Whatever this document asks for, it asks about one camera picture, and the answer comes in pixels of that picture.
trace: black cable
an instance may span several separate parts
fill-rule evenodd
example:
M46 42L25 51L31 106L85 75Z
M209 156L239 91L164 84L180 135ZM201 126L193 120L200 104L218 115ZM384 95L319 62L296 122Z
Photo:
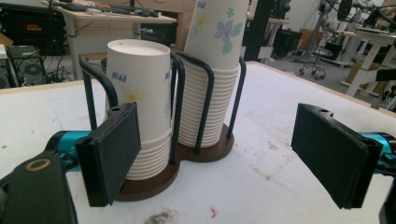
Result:
M60 39L60 40L54 40L52 41L52 43L50 45L47 45L46 47L42 48L41 50L39 50L39 52L45 52L45 49L48 49L47 52L50 52L50 50L52 49L52 47L56 44L58 45L59 43L63 43L65 40L67 39L67 37L65 36L64 38ZM46 53L44 56L42 56L43 58L43 62L46 61L47 57L48 57L48 53Z
M53 27L53 18L52 18L52 13L53 13L53 5L52 5L52 0L49 1L49 7L48 7L48 17L47 17L47 24L46 24L46 30L50 31L51 35L51 40L52 43L49 45L48 50L44 51L43 49L40 50L40 52L43 52L44 54L41 53L43 57L43 62L47 59L47 56L50 54L52 51L52 48L57 46L57 41L56 41L56 34L54 33L54 27Z
M60 67L59 70L63 70L63 72L65 72L67 75L70 75L70 74L71 74L70 72L68 72L68 71L65 69L64 65L62 65L62 67ZM56 73L56 72L58 72L57 69L55 69L55 70L53 70L53 71L51 71L51 72L48 72L48 74L54 74L54 73Z
M327 3L332 2L333 4L336 4L336 5L339 5L339 6L356 7L356 6L353 6L353 4L350 5L350 4L345 4L345 3L338 3L336 1L330 1L330 0L326 0L326 1L327 1ZM378 6L374 6L374 7L359 7L359 8L361 8L361 9L376 9L376 8L383 8L383 7L396 7L396 5L381 6L381 7L378 7Z
M332 9L334 9L337 13L340 13L341 15L345 16L346 19L348 19L348 22L354 21L354 22L356 22L356 23L358 23L358 24L360 24L360 25L365 25L365 26L368 26L368 27L370 27L370 28L375 28L375 27L372 26L372 25L364 24L364 23L362 23L362 22L360 22L360 21L355 21L355 20L353 20L352 18L348 17L348 15L345 15L345 14L341 13L340 11L338 11L338 9L336 9L334 6L331 5L331 7L332 7Z
M57 70L57 72L56 72L56 77L57 77L57 78L59 78L59 77L58 77L58 75L59 75L59 74L58 74L58 71L59 71L59 64L61 63L61 60L62 60L63 58L64 58L64 56L61 55L61 59L59 60L58 65L56 66L56 70Z
M139 2L139 0L135 0L141 7L145 7L145 6L143 6L143 4L141 4L140 2Z
M59 78L60 71L62 71L62 77L61 78ZM56 69L56 70L54 70L52 72L47 73L46 83L63 82L64 81L64 73L70 74L69 72L65 71L64 66L62 66L59 69Z
M53 56L52 56L51 59L50 59L50 62L49 62L48 67L46 68L46 71L49 70L50 66L52 65L52 62L53 62Z
M82 29L84 29L84 28L87 28L87 27L90 26L91 24L93 24L93 21L91 21L90 23L86 24L85 26L80 27L80 28L78 28L77 30L75 30L75 33L78 32L78 31L80 31L80 30L82 30Z

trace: desk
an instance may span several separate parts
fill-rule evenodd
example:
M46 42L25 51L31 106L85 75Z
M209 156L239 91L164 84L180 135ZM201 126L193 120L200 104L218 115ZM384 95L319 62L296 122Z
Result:
M251 15L251 14L247 15L247 27L249 27L249 23L253 20L253 18L254 18L254 15ZM259 59L266 60L271 57L271 54L274 49L273 44L274 44L274 40L276 37L277 29L282 24L290 24L290 23L291 23L291 20L281 20L281 19L274 19L274 18L268 19L268 25L265 29L265 35L268 35L267 46L260 48L259 57L258 57ZM241 56L243 56L245 53L245 47L243 47L242 52L243 53L241 53Z
M346 91L346 95L353 96L359 88L360 84L370 83L367 87L368 92L372 92L376 82L376 71L368 71L370 65L372 64L376 54L379 52L381 47L386 47L387 45L392 45L390 50L388 51L385 59L381 63L382 66L389 67L390 61L393 58L393 55L396 53L396 49L393 46L393 42L396 39L396 35L387 35L382 33L381 31L376 32L373 29L364 29L359 28L357 32L357 37L361 39L367 39L370 44L373 46L370 49L370 52L367 54L366 58L361 65L358 73L353 79L352 83L349 85L349 88Z
M354 32L340 30L336 30L335 32L338 35L344 37L338 56L334 60L327 58L320 59L325 62L338 64L341 68L343 68L344 66L350 66L353 55L355 55L355 52L358 49L359 44L361 43L361 39L357 37L357 34ZM364 42L365 44L361 46L361 51L364 51L367 42L368 41L366 40Z
M93 91L102 120L105 94L98 84ZM183 161L175 182L159 195L105 208L89 207L81 173L68 173L79 222L145 223L158 215L166 223L378 223L392 178L374 175L363 208L339 210L290 147L298 103L329 109L358 132L396 135L396 117L386 110L248 63L235 142L226 158ZM55 132L90 128L81 81L0 90L0 105L0 177L40 153ZM231 111L230 105L226 120Z
M145 18L140 16L107 16L105 14L90 15L85 12L73 12L65 10L61 7L55 7L56 10L64 14L64 21L66 23L67 41L70 47L70 54L73 65L73 74L75 80L82 79L82 71L78 63L78 55L85 53L107 52L107 43L112 40L136 38L140 39L140 23L172 23L177 20L160 16L159 18ZM108 21L120 22L129 21L134 24L134 36L128 35L76 35L75 20L81 21Z

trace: paper cup with floral print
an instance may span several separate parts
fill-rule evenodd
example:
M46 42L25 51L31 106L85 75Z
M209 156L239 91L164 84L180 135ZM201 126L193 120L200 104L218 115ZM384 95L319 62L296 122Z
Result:
M107 45L106 75L116 89L120 104L136 102L142 141L140 153L151 152L153 148L168 142L172 129L170 49L144 40L111 41ZM161 153L164 150L169 152L169 149L170 144L167 144L166 148L162 147ZM163 158L165 161L158 161L157 157L152 159L153 166L159 167L161 164L164 168L169 157ZM150 176L161 169L156 171L150 172ZM134 166L129 176L134 176Z
M184 51L212 69L238 65L248 0L197 1Z
M207 76L203 68L186 61L183 63L186 69L186 79L178 142L187 147L195 147L204 109ZM239 67L228 71L215 69L213 72L215 83L201 147L212 147L219 141Z

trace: paper cup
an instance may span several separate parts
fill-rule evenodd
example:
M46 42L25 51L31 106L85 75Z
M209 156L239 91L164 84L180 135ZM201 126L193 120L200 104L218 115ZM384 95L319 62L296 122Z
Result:
M170 49L144 40L111 41L107 44L106 75L116 89L120 104L137 104L141 153L149 151L153 154L151 158L143 157L145 159L138 156L136 164L143 160L152 167L163 167L169 156L161 155L169 154L170 144L167 144L167 141L172 129ZM161 155L156 156L155 148ZM150 169L150 175L146 178L161 171L154 170L157 173Z
M228 96L221 98L212 97L206 117L204 137L201 147L211 147L219 141L222 124L231 100L232 91ZM180 135L178 142L187 146L195 147L196 138L201 122L203 101L185 95L180 120Z
M156 174L160 173L166 167L168 163L167 161L168 159L166 158L166 160L163 160L162 163L159 163L156 166L150 166L151 168L149 170L145 170L143 172L139 171L139 172L128 173L126 178L131 180L143 180L153 177Z
M248 0L197 1L184 51L214 69L238 65Z
M205 71L202 67L197 66L196 64L189 63L188 61L182 60L184 63L184 67L186 70L189 70L190 72L200 72L202 73ZM217 68L211 68L213 73L219 76L228 76L230 74L234 74L239 70L239 64L235 66L234 68L231 69L217 69Z

